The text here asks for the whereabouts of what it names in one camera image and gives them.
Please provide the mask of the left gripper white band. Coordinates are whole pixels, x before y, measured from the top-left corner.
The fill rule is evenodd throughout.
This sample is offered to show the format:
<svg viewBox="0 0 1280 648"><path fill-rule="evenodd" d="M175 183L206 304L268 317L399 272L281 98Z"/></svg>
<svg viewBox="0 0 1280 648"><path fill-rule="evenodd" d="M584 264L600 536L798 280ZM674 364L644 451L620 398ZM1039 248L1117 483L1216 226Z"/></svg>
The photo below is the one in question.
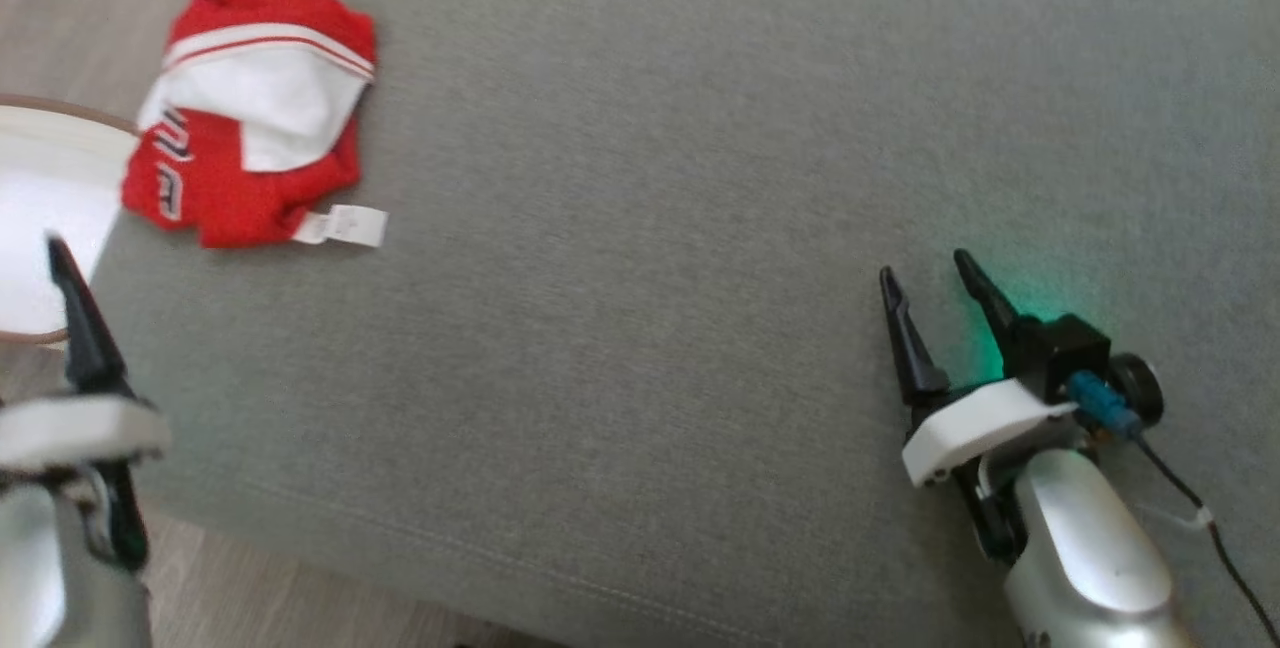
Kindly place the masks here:
<svg viewBox="0 0 1280 648"><path fill-rule="evenodd" d="M131 398L125 360L69 245L46 236L52 284L61 292L67 347L64 378L77 394L3 409L3 494L40 488L78 514L90 553L127 571L150 558L133 465L172 447L168 420Z"/></svg>

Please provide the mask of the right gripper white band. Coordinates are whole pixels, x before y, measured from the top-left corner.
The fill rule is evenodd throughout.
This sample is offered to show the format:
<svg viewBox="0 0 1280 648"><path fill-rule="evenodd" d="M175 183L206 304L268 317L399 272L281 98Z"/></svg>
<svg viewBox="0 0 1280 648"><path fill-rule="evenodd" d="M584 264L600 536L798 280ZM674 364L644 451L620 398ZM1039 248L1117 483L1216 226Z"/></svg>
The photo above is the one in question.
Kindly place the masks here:
<svg viewBox="0 0 1280 648"><path fill-rule="evenodd" d="M1020 312L968 250L954 261L968 295L979 306L1002 360L1021 366L1021 338L1029 318ZM879 270L890 348L902 402L927 407L950 391L910 315L893 269ZM1050 525L1080 480L1082 456L1065 446L1060 417L1070 405L1051 406L1016 379L989 383L920 421L901 452L910 483L956 487L982 553L1010 567L1059 567L1061 549Z"/></svg>

